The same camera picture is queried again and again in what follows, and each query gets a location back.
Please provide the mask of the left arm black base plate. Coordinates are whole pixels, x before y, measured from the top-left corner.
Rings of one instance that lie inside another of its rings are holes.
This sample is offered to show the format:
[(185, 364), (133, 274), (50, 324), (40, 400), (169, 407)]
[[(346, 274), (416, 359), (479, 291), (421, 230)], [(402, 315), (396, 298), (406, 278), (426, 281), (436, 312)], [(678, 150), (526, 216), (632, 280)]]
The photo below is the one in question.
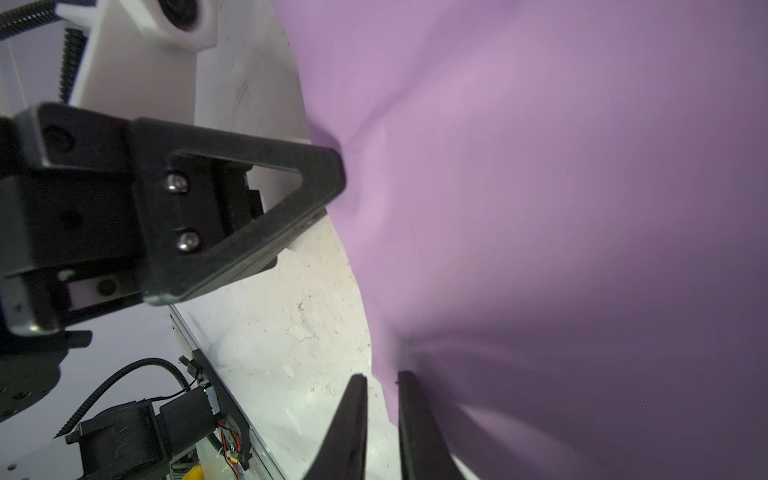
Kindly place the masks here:
[(190, 358), (181, 356), (179, 362), (209, 397), (217, 417), (217, 428), (225, 431), (225, 439), (219, 443), (229, 454), (228, 464), (237, 467), (236, 478), (243, 479), (244, 473), (252, 466), (253, 457), (249, 423), (243, 411), (200, 349), (193, 350)]

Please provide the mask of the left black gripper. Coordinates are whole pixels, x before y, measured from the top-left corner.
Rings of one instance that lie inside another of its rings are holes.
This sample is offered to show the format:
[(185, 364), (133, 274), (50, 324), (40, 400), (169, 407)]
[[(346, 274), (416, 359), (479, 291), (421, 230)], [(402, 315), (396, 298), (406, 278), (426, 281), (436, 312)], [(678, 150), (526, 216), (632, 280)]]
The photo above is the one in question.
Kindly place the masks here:
[[(1, 301), (19, 336), (140, 300), (167, 305), (271, 267), (346, 186), (327, 147), (138, 119), (60, 103), (1, 120)], [(132, 173), (132, 161), (135, 182)], [(253, 167), (300, 176), (262, 213)]]

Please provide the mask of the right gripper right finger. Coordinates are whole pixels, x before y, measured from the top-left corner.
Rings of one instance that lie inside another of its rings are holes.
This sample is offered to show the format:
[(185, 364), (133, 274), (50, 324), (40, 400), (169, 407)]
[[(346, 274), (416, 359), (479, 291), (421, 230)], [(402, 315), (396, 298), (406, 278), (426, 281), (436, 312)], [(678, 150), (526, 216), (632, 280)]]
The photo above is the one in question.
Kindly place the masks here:
[(464, 480), (416, 375), (400, 371), (397, 385), (402, 478)]

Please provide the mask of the pink purple wrapping paper sheet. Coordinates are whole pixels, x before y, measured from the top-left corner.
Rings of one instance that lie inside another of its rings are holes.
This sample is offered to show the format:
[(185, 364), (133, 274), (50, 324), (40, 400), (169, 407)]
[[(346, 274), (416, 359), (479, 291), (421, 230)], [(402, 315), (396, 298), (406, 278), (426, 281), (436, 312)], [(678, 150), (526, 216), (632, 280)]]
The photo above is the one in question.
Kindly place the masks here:
[(767, 475), (763, 1), (279, 1), (390, 414), (483, 479)]

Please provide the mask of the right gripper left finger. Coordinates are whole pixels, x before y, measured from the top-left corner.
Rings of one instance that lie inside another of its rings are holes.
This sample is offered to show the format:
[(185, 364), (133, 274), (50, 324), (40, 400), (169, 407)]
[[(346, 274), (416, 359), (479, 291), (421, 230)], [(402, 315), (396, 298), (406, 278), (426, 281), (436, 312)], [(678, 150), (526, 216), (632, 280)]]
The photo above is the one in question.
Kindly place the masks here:
[(320, 449), (304, 480), (365, 478), (368, 433), (368, 382), (352, 375)]

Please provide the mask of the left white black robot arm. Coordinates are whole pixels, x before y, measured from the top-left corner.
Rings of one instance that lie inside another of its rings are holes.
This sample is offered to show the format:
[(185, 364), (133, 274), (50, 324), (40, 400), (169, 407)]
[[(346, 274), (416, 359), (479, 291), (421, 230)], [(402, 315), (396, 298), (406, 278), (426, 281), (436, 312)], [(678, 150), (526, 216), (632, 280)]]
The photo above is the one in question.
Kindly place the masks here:
[(344, 190), (333, 149), (41, 103), (1, 121), (1, 416), (57, 385), (78, 324), (275, 265)]

